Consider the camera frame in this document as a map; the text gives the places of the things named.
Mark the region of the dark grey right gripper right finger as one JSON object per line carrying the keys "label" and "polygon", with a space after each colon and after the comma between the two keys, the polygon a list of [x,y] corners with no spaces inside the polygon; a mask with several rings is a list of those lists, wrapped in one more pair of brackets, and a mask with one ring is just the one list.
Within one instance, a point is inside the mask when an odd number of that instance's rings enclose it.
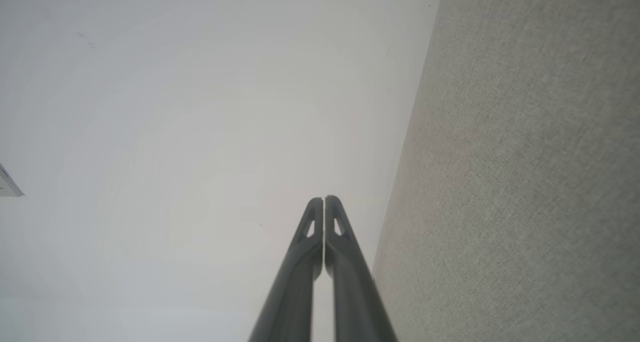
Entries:
{"label": "dark grey right gripper right finger", "polygon": [[393,324],[359,247],[345,208],[325,198],[325,262],[333,279],[336,341],[396,341]]}

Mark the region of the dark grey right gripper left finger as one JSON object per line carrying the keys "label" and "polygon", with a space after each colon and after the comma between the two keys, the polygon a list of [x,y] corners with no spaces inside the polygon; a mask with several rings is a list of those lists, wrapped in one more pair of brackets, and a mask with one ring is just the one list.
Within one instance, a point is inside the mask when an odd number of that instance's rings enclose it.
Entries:
{"label": "dark grey right gripper left finger", "polygon": [[309,341],[314,281],[323,268],[323,200],[309,201],[249,341]]}

